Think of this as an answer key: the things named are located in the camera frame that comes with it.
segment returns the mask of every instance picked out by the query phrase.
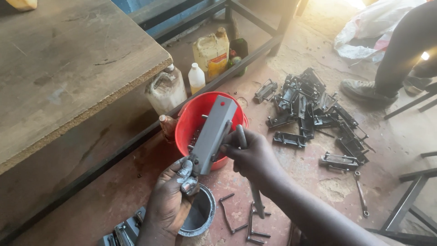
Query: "sneaker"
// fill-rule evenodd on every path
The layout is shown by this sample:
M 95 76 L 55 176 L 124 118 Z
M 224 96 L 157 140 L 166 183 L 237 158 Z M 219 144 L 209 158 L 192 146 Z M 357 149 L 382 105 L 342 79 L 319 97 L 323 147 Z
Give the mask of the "sneaker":
M 403 81 L 404 89 L 407 95 L 417 96 L 425 90 L 425 87 L 431 84 L 433 80 L 430 78 L 417 78 L 413 76 L 407 76 Z
M 340 88 L 346 94 L 356 101 L 371 101 L 378 105 L 389 107 L 399 98 L 399 92 L 392 98 L 376 93 L 375 81 L 359 81 L 344 79 L 340 83 Z

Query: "spanner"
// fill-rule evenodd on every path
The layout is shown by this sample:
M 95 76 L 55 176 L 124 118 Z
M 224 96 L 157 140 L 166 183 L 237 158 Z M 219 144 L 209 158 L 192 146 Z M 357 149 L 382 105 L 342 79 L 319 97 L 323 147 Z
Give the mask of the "spanner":
M 358 192 L 360 193 L 361 208 L 363 209 L 363 215 L 364 218 L 367 218 L 369 216 L 369 212 L 367 211 L 366 200 L 364 200 L 363 190 L 361 189 L 361 183 L 359 181 L 361 177 L 361 173 L 359 171 L 355 171 L 354 177 L 357 182 Z
M 242 150 L 247 149 L 247 141 L 246 141 L 246 136 L 244 136 L 243 126 L 237 125 L 236 131 L 237 131 L 238 140 L 240 141 L 240 148 Z M 264 205 L 263 202 L 261 201 L 260 191 L 257 188 L 255 188 L 252 182 L 249 182 L 249 184 L 250 184 L 250 190 L 252 191 L 253 201 L 255 202 L 254 204 L 255 208 L 257 209 L 259 217 L 261 219 L 264 219 Z

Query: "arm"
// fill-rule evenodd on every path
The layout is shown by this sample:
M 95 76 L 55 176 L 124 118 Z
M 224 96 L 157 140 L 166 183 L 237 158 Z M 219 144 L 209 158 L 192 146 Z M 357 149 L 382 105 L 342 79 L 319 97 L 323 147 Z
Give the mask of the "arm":
M 184 157 L 158 177 L 147 203 L 136 246 L 174 246 L 176 236 L 193 204 L 194 195 L 182 194 L 180 186 L 190 177 L 193 163 Z M 199 185 L 192 194 L 199 192 Z
M 387 245 L 291 179 L 264 136 L 246 129 L 244 134 L 248 149 L 238 149 L 233 132 L 221 151 L 234 160 L 234 171 L 253 182 L 310 241 L 317 245 Z

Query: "white plastic bag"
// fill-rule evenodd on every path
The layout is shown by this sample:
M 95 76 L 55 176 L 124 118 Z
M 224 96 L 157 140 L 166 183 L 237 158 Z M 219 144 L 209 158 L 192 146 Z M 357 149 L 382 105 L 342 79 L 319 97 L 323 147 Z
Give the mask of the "white plastic bag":
M 381 61 L 396 25 L 408 11 L 425 2 L 426 0 L 379 0 L 367 6 L 352 17 L 335 37 L 334 49 L 341 57 L 368 58 L 375 63 Z M 380 35 L 382 37 L 376 42 L 374 49 L 347 44 L 353 38 L 374 38 Z

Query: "wooden table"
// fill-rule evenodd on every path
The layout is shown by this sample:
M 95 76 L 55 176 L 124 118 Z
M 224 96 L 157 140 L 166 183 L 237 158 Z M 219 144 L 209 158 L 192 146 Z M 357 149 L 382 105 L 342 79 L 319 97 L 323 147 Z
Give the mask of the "wooden table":
M 0 2 L 0 174 L 172 63 L 110 0 Z

